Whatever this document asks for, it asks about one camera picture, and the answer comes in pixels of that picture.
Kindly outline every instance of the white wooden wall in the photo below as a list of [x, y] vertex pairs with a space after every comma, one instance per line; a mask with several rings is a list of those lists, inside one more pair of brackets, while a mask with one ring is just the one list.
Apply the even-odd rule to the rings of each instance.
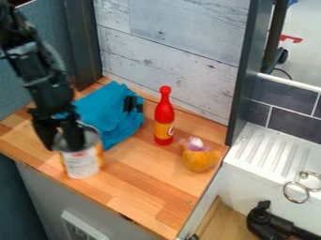
[[94, 0], [104, 75], [227, 125], [250, 0]]

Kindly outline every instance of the wooden countertop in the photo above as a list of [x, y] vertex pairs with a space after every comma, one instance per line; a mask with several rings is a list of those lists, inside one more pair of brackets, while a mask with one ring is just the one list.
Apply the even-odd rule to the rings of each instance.
[[[109, 82], [101, 79], [77, 97]], [[204, 172], [191, 172], [181, 162], [177, 142], [154, 144], [152, 119], [157, 98], [133, 90], [145, 98], [145, 123], [133, 137], [105, 152], [106, 167], [91, 178], [67, 177], [58, 154], [47, 151], [36, 136], [27, 107], [0, 122], [0, 151], [161, 238], [175, 239], [221, 162]], [[224, 156], [228, 149], [223, 144], [225, 134], [225, 126], [176, 107], [176, 140], [197, 136]]]

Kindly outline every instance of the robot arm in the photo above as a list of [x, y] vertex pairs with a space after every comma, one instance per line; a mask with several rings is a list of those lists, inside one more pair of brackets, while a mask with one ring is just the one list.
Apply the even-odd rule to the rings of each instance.
[[[23, 79], [36, 108], [30, 110], [33, 126], [46, 146], [52, 150], [57, 128], [71, 151], [84, 146], [84, 132], [71, 105], [73, 89], [59, 54], [41, 42], [36, 28], [7, 0], [0, 0], [0, 53], [16, 74]], [[65, 119], [53, 119], [57, 113], [68, 113]]]

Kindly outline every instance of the tiled wall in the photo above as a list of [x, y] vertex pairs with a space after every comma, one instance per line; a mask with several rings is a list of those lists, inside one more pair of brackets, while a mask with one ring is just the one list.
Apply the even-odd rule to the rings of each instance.
[[321, 143], [320, 93], [258, 79], [249, 122]]

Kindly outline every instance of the blue towel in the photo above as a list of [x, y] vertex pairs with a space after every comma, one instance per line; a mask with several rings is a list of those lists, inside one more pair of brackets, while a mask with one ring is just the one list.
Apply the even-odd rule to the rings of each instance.
[[293, 5], [293, 4], [295, 4], [295, 3], [297, 3], [298, 2], [298, 0], [289, 0], [289, 7], [291, 6], [291, 5]]
[[82, 122], [99, 130], [105, 150], [133, 135], [144, 122], [143, 98], [117, 82], [74, 101], [73, 105]]

